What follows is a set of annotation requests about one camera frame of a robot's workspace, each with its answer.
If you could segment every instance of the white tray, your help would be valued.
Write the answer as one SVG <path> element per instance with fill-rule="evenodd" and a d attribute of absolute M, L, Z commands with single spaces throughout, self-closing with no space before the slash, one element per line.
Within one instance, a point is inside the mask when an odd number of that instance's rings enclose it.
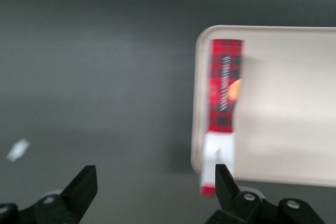
<path fill-rule="evenodd" d="M 336 186 L 336 28 L 214 26 L 196 45 L 191 163 L 201 171 L 211 40 L 243 40 L 235 178 Z"/>

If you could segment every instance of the small white paper scrap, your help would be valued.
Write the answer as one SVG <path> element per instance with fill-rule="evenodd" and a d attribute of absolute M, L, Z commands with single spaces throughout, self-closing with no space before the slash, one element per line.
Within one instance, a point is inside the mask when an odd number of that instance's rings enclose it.
<path fill-rule="evenodd" d="M 25 154 L 29 145 L 30 143 L 25 139 L 22 139 L 19 142 L 15 143 L 10 149 L 7 155 L 7 159 L 11 162 L 16 161 L 18 158 L 22 157 L 23 154 Z"/>

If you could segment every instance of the orange logo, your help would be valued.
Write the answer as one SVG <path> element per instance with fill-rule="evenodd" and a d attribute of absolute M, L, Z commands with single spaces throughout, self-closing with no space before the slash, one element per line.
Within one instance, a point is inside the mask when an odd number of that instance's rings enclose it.
<path fill-rule="evenodd" d="M 239 97 L 241 79 L 232 83 L 228 88 L 228 96 L 231 101 L 236 101 Z"/>

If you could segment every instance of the gray table surface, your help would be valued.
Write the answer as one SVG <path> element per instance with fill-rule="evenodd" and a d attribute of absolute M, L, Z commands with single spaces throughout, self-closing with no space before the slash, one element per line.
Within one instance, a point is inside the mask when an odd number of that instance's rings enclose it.
<path fill-rule="evenodd" d="M 195 43 L 218 24 L 335 26 L 336 0 L 0 0 L 0 199 L 21 208 L 87 164 L 82 223 L 204 223 L 190 166 Z M 10 147 L 30 141 L 11 163 Z M 240 182 L 335 223 L 336 189 Z"/>

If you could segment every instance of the plaid pattern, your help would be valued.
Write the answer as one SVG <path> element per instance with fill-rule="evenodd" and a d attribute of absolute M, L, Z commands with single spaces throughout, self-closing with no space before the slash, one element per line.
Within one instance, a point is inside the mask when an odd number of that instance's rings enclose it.
<path fill-rule="evenodd" d="M 209 131 L 227 132 L 232 129 L 236 101 L 228 98 L 228 87 L 240 79 L 243 41 L 215 39 L 209 80 Z"/>

